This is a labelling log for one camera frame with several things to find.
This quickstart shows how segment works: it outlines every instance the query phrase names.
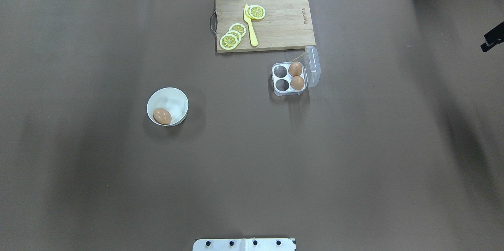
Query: egg carton lid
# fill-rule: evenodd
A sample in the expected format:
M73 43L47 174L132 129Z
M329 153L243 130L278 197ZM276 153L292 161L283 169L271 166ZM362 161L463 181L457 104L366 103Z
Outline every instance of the egg carton lid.
M320 61L319 52L313 46L306 46L306 54L304 55L304 68L306 69L306 79L308 87L314 87L319 84L320 80Z

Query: metal bracket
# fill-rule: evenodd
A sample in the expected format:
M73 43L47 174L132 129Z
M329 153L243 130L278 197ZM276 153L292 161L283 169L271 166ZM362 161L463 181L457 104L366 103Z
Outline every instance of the metal bracket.
M495 45L504 42L504 21L487 32L485 35L485 43L481 45L481 50L486 52L492 49Z
M235 238L196 240L193 251L296 251L294 238Z

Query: black clamp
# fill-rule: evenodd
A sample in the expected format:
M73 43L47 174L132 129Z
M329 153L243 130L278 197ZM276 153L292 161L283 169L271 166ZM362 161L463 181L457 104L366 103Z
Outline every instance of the black clamp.
M481 50L483 50L483 52L487 52L495 45L502 43L504 41L504 21L487 32L484 37L485 43L481 45Z

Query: cutting board handle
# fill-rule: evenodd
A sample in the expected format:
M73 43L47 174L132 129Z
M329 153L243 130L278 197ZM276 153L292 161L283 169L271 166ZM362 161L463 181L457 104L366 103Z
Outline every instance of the cutting board handle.
M217 12L214 9L214 12L210 16L210 29L214 32L215 36L217 36Z

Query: white bowl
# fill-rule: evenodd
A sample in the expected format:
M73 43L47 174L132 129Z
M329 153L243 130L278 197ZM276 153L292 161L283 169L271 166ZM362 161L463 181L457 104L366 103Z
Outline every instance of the white bowl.
M184 121L187 116L189 100L178 88L165 87L156 91L147 102L147 115L150 120L161 126L175 126ZM154 120L154 111L158 108L166 109L171 115L171 123L163 125Z

